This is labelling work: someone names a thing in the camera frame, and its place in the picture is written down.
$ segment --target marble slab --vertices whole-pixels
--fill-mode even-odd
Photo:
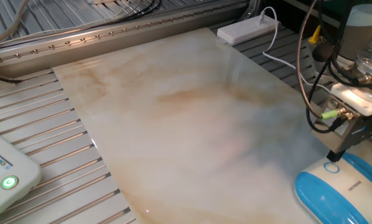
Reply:
[[[139,223],[314,223],[301,96],[209,29],[53,70]]]

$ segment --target black cable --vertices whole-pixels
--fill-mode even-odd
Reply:
[[[322,32],[325,38],[327,39],[327,41],[334,44],[334,38],[327,32],[327,29],[325,28],[325,24],[323,22],[323,17],[322,17],[323,5],[324,5],[324,0],[321,0],[319,4],[319,23],[320,23],[320,26],[322,27]]]
[[[309,97],[308,97],[309,103],[310,103],[310,101],[312,100],[312,97],[313,97],[313,94],[314,94],[314,92],[315,92],[316,86],[317,86],[317,84],[319,83],[319,80],[320,80],[320,78],[322,77],[322,75],[323,75],[325,69],[327,68],[327,65],[328,65],[328,64],[329,64],[328,61],[325,62],[323,68],[321,69],[321,71],[320,71],[319,74],[317,75],[317,78],[316,78],[315,82],[313,83],[312,88],[310,89],[310,93],[309,93]],[[328,128],[328,129],[326,129],[326,130],[321,130],[321,129],[316,128],[316,126],[313,124],[313,122],[312,122],[312,120],[311,120],[311,118],[310,118],[310,111],[309,111],[309,108],[308,108],[308,107],[306,107],[306,119],[307,119],[307,121],[308,121],[308,123],[309,123],[309,126],[310,126],[314,131],[316,131],[316,132],[318,132],[318,133],[322,133],[322,134],[324,134],[324,133],[330,133],[330,132],[331,132],[331,129],[330,129],[330,128]]]
[[[0,78],[0,81],[6,82],[6,83],[20,83],[20,82],[23,82],[22,80],[8,80],[8,79],[5,79],[5,78]]]
[[[306,107],[308,107],[309,111],[312,112],[312,114],[315,117],[317,117],[319,119],[322,119],[323,116],[313,109],[312,105],[309,103],[308,97],[306,96],[306,92],[305,92],[305,89],[304,89],[304,84],[302,83],[302,78],[301,78],[302,74],[300,72],[300,62],[299,62],[300,48],[301,48],[301,45],[302,45],[302,36],[304,34],[305,26],[306,26],[306,23],[307,23],[308,18],[310,16],[310,13],[312,12],[316,2],[317,2],[317,0],[313,0],[312,4],[310,5],[310,9],[306,13],[306,16],[304,18],[304,21],[302,22],[302,25],[301,25],[301,28],[300,28],[300,31],[299,31],[299,39],[298,39],[298,46],[297,46],[296,70],[297,70],[297,79],[298,79],[298,84],[299,84],[299,87],[300,87],[300,92],[301,92],[302,98],[304,99],[304,103],[305,103]]]

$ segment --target green led light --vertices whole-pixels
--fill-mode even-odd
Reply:
[[[16,176],[5,177],[1,182],[1,187],[5,190],[9,190],[16,187],[18,182],[19,179]]]

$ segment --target metal slatted table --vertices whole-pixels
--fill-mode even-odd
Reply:
[[[211,29],[216,33],[226,24]],[[299,90],[295,70],[262,55],[272,37],[273,33],[262,35],[235,48]],[[269,53],[295,64],[297,38],[281,27]],[[304,76],[312,82],[314,74],[309,71],[304,68]],[[136,224],[54,72],[26,77],[27,82],[0,91],[0,135],[40,164],[42,180],[0,215],[0,223]],[[318,88],[313,101],[321,105],[327,96]]]

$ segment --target robotic end effector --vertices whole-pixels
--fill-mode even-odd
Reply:
[[[332,162],[339,161],[350,147],[372,137],[372,41],[357,53],[355,64],[348,70],[337,62],[337,57],[341,57],[337,54],[339,47],[335,44],[327,68],[339,83],[332,87],[322,113],[338,110],[338,118],[343,116],[344,121],[326,133],[317,130],[331,129],[338,118],[317,119],[312,127],[312,133],[331,149],[327,158]]]

